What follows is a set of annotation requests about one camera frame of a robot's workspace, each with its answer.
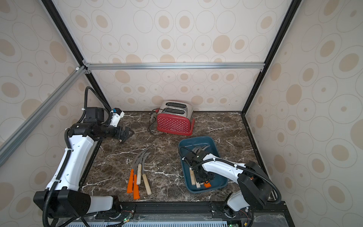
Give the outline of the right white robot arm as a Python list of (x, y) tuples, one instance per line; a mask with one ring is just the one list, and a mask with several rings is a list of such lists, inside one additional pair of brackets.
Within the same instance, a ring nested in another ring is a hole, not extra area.
[(280, 190), (252, 161), (247, 164), (235, 163), (211, 153), (200, 151), (197, 154), (192, 150), (180, 156), (194, 172), (198, 183), (207, 185), (219, 175), (239, 185), (240, 190), (228, 196), (226, 211), (238, 212), (247, 207), (263, 209), (268, 203), (279, 204), (282, 201)]

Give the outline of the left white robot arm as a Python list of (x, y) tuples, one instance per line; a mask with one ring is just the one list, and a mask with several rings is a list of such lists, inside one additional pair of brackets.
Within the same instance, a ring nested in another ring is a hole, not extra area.
[(80, 119), (64, 132), (65, 153), (54, 177), (43, 191), (35, 193), (33, 201), (42, 210), (42, 224), (49, 227), (49, 219), (67, 218), (63, 226), (76, 219), (105, 211), (121, 212), (120, 202), (114, 196), (90, 196), (81, 192), (96, 153), (103, 139), (111, 138), (124, 143), (134, 131), (118, 125), (124, 112), (103, 107), (88, 107), (88, 93), (95, 90), (87, 86)]

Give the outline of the teal plastic storage box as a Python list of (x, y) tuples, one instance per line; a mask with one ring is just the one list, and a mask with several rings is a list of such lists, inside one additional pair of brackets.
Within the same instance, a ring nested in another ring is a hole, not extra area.
[(207, 152), (208, 155), (209, 154), (212, 155), (211, 160), (213, 160), (213, 158), (220, 157), (214, 140), (209, 136), (194, 137), (194, 138), (185, 139), (185, 140), (182, 140), (181, 142), (179, 142), (178, 151), (179, 151), (179, 155), (180, 155), (180, 159), (181, 159), (181, 166), (182, 166), (182, 170), (183, 170), (185, 185), (186, 185), (188, 191), (190, 191), (193, 194), (199, 194), (199, 193), (210, 192), (213, 190), (222, 189), (222, 188), (226, 187), (227, 183), (228, 183), (228, 179), (226, 177), (223, 177), (223, 176), (217, 174), (216, 172), (211, 172), (206, 169), (205, 165), (206, 165), (206, 160), (208, 159), (208, 157), (206, 156), (203, 159), (204, 164), (202, 166), (205, 170), (207, 170), (208, 172), (211, 172), (213, 174), (213, 179), (210, 181), (211, 187), (206, 188), (203, 185), (204, 183), (200, 183), (201, 188), (197, 188), (196, 185), (191, 184), (190, 171), (189, 171), (190, 168), (184, 162), (184, 156), (187, 154), (188, 151), (192, 151), (192, 149), (194, 147), (197, 147), (197, 146), (203, 147), (206, 145), (210, 146), (209, 148), (207, 148), (205, 150), (205, 152)]

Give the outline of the red dotted toaster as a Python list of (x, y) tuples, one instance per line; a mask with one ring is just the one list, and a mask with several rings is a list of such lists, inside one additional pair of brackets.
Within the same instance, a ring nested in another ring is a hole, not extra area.
[(195, 120), (190, 104), (166, 100), (157, 114), (157, 130), (160, 132), (191, 136)]

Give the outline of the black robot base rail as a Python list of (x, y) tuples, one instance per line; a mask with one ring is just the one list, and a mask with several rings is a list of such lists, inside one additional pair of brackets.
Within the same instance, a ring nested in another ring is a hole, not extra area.
[(86, 214), (82, 218), (61, 218), (52, 226), (86, 227), (293, 227), (294, 222), (281, 202), (264, 208), (227, 208), (223, 201), (119, 202), (109, 211)]

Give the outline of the aluminium frame rail back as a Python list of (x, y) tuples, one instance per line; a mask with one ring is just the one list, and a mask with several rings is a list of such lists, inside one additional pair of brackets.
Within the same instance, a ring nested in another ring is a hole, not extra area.
[(90, 70), (263, 69), (263, 62), (87, 63)]

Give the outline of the aluminium frame rail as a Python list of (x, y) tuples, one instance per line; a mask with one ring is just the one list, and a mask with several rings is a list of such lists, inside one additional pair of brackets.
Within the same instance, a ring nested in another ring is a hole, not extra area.
[(263, 62), (87, 63), (90, 70), (263, 69)]
[(39, 125), (47, 114), (56, 106), (59, 100), (86, 71), (80, 66), (27, 118), (24, 123), (1, 146), (1, 165), (4, 165), (29, 134)]

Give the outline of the aluminium frame rail left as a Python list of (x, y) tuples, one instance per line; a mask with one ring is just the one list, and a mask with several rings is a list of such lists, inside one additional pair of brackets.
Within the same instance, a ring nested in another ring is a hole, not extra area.
[(39, 125), (47, 114), (56, 106), (59, 100), (86, 71), (80, 66), (27, 118), (24, 123), (1, 146), (1, 165), (4, 165), (29, 134)]

